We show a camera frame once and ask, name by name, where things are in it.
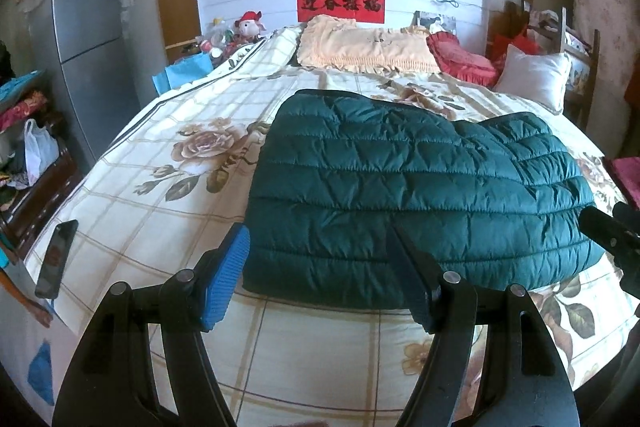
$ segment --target chinese character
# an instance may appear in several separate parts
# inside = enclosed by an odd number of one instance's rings
[[[379,12],[382,6],[378,2],[378,0],[365,0],[364,1],[364,9],[369,10],[370,12]]]
[[[342,5],[343,8],[347,9],[347,10],[354,10],[354,11],[358,11],[360,8],[358,8],[358,0],[342,0],[342,2],[344,3]]]
[[[315,11],[318,7],[315,6],[317,0],[305,0],[305,3],[301,6],[303,10]]]
[[[336,6],[338,3],[335,0],[324,0],[324,7],[328,10],[334,10]]]

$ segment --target black smartphone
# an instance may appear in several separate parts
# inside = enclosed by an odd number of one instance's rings
[[[69,256],[71,243],[78,229],[78,220],[72,219],[60,223],[53,230],[51,241],[44,254],[38,283],[36,284],[36,297],[40,299],[55,299],[60,292],[62,273],[65,270],[66,258]]]

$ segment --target framed picture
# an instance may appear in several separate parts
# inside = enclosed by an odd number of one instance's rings
[[[420,12],[414,13],[414,26],[424,26],[431,33],[446,31],[456,34],[456,18],[441,13]]]

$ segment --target green quilted jacket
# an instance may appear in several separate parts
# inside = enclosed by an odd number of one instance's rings
[[[360,309],[405,307],[385,253],[398,223],[476,285],[528,289],[588,268],[578,231],[593,194],[531,113],[450,122],[350,92],[301,90],[260,151],[245,223],[249,291]]]

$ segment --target human hand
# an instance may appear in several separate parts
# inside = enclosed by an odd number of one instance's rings
[[[24,304],[24,307],[27,308],[27,311],[45,328],[50,327],[53,315],[44,306],[38,304],[36,301],[28,300]]]

